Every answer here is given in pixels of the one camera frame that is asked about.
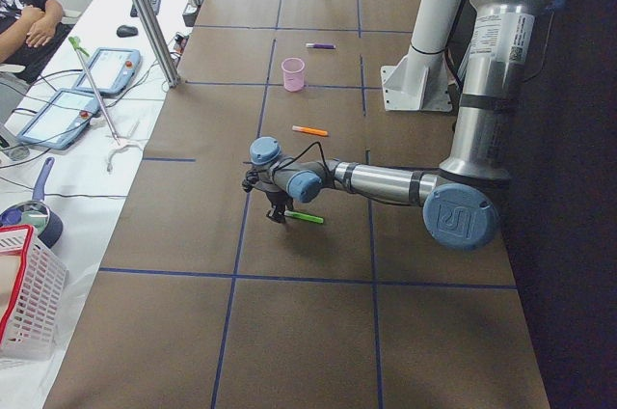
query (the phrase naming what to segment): black computer mouse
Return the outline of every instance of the black computer mouse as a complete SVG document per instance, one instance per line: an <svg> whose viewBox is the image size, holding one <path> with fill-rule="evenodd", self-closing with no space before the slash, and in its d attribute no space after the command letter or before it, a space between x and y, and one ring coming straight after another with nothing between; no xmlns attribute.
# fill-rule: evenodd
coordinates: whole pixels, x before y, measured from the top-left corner
<svg viewBox="0 0 617 409"><path fill-rule="evenodd" d="M128 38L129 36L137 36L138 33L139 31L137 31L136 27L129 26L129 25L120 25L118 29L116 30L116 34L120 38Z"/></svg>

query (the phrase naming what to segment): person's arm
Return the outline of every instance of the person's arm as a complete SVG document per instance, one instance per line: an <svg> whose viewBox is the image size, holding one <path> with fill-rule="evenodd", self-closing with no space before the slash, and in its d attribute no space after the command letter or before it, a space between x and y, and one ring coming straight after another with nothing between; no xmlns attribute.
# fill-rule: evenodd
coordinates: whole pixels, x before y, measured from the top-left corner
<svg viewBox="0 0 617 409"><path fill-rule="evenodd" d="M45 12L38 7L27 6L21 11L21 18L0 34L0 64L23 45L32 25L44 17Z"/></svg>
<svg viewBox="0 0 617 409"><path fill-rule="evenodd" d="M34 22L26 38L30 47L46 45L56 34L56 26L65 14L62 5L57 0L45 1L45 16Z"/></svg>

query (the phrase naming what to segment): pan handle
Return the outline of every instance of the pan handle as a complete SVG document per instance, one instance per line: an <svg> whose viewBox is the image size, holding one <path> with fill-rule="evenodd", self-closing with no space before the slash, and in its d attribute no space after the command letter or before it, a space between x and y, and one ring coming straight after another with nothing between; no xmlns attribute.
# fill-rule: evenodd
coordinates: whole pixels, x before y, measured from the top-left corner
<svg viewBox="0 0 617 409"><path fill-rule="evenodd" d="M37 182L35 183L34 191L32 192L32 200L42 202L45 199L45 183L47 182L51 167L54 166L54 161L55 159L53 156L48 156L43 163L39 177L37 177Z"/></svg>

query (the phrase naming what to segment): tablet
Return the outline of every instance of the tablet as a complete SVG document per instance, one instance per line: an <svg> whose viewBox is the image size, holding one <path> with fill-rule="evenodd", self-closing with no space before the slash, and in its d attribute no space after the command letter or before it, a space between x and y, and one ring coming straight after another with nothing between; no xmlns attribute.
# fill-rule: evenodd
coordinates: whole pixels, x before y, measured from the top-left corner
<svg viewBox="0 0 617 409"><path fill-rule="evenodd" d="M23 144L63 150L70 146L98 112L93 94L59 89L17 134Z"/></svg>
<svg viewBox="0 0 617 409"><path fill-rule="evenodd" d="M99 47L88 61L88 70L101 95L118 95L126 89L141 61L139 50ZM83 71L75 81L73 89L94 92Z"/></svg>

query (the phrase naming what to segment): person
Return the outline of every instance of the person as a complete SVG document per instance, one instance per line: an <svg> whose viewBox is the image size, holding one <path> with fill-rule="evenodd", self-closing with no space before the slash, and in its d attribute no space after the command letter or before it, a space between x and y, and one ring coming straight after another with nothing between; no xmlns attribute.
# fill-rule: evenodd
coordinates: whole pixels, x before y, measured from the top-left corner
<svg viewBox="0 0 617 409"><path fill-rule="evenodd" d="M15 75L33 83L70 31L57 0L0 0L0 64L25 66Z"/></svg>

